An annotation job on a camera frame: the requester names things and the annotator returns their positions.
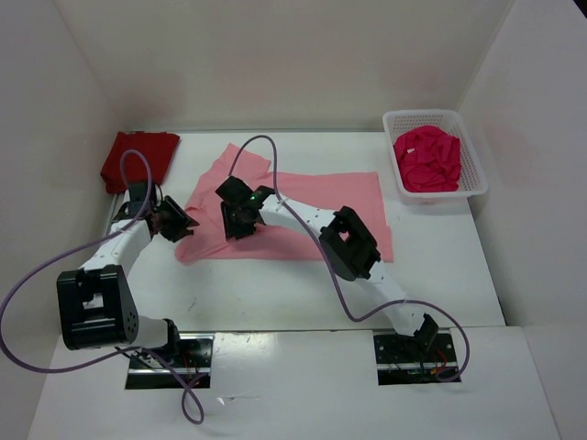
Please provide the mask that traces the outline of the dark red t-shirt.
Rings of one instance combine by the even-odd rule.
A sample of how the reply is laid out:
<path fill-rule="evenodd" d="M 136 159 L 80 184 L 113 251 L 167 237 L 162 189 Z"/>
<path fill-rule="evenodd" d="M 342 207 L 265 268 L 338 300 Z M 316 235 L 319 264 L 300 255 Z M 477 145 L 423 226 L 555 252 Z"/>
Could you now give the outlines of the dark red t-shirt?
<path fill-rule="evenodd" d="M 148 162 L 153 182 L 162 185 L 171 166 L 180 137 L 168 132 L 131 133 L 118 132 L 115 142 L 101 169 L 101 177 L 108 194 L 123 193 L 126 182 L 141 182 L 148 179 L 148 173 L 142 159 L 136 154 L 129 154 L 124 161 L 126 181 L 121 174 L 121 158 L 129 150 L 138 151 Z"/>

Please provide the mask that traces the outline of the light pink t-shirt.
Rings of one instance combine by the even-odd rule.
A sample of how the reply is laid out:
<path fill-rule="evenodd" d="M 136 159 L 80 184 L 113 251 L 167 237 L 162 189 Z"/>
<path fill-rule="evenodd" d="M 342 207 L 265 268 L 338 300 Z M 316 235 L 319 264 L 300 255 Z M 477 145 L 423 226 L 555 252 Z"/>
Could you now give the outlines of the light pink t-shirt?
<path fill-rule="evenodd" d="M 198 226 L 175 249 L 180 263 L 191 265 L 204 259 L 319 261 L 322 258 L 313 240 L 298 223 L 294 224 L 294 229 L 261 225 L 252 236 L 226 239 L 221 199 L 216 189 L 228 176 L 241 179 L 253 190 L 277 184 L 281 197 L 304 220 L 316 222 L 317 227 L 333 220 L 326 211 L 332 213 L 344 206 L 351 208 L 375 238 L 382 260 L 393 261 L 392 231 L 387 224 L 377 172 L 273 173 L 268 159 L 246 150 L 241 152 L 237 146 L 229 144 L 199 178 L 184 207 Z"/>

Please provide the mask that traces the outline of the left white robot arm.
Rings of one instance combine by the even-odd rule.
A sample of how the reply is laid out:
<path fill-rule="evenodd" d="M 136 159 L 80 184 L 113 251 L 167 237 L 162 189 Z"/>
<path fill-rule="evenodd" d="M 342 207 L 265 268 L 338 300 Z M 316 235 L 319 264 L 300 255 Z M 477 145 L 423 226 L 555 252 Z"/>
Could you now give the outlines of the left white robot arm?
<path fill-rule="evenodd" d="M 138 208 L 138 203 L 124 203 L 111 223 L 110 238 L 79 269 L 59 275 L 61 333 L 70 350 L 145 347 L 169 367 L 183 355 L 179 330 L 169 318 L 138 312 L 127 275 L 154 236 L 176 243 L 191 236 L 198 223 L 168 195 L 134 221 Z"/>

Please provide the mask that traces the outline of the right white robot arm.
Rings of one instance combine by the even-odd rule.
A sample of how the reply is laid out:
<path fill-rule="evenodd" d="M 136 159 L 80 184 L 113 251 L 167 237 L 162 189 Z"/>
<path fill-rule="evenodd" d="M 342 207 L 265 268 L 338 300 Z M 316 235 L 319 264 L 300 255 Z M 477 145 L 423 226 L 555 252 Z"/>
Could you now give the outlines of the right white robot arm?
<path fill-rule="evenodd" d="M 352 208 L 343 206 L 334 211 L 275 194 L 264 197 L 254 193 L 240 201 L 224 197 L 221 213 L 228 238 L 248 237 L 258 225 L 307 233 L 336 280 L 355 282 L 387 305 L 383 312 L 409 358 L 422 360 L 434 350 L 437 323 L 408 302 L 407 293 L 382 261 L 374 235 Z"/>

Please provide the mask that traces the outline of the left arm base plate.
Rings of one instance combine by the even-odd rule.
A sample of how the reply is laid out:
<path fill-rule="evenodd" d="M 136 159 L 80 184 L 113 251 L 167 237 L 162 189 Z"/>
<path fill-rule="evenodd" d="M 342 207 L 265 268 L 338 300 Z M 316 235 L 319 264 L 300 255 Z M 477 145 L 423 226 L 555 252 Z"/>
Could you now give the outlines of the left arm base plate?
<path fill-rule="evenodd" d="M 196 389 L 209 389 L 215 336 L 182 333 L 175 354 L 156 350 L 186 383 Z M 131 354 L 128 358 L 125 389 L 130 391 L 180 389 L 170 370 L 150 354 Z"/>

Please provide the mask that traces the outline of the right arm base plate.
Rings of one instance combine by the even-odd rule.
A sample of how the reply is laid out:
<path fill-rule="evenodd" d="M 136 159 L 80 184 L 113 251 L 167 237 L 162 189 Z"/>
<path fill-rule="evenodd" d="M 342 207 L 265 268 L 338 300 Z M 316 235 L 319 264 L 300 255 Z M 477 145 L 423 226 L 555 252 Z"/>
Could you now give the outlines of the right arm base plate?
<path fill-rule="evenodd" d="M 425 355 L 394 333 L 374 333 L 373 345 L 380 386 L 436 384 L 460 372 L 450 333 L 438 334 Z"/>

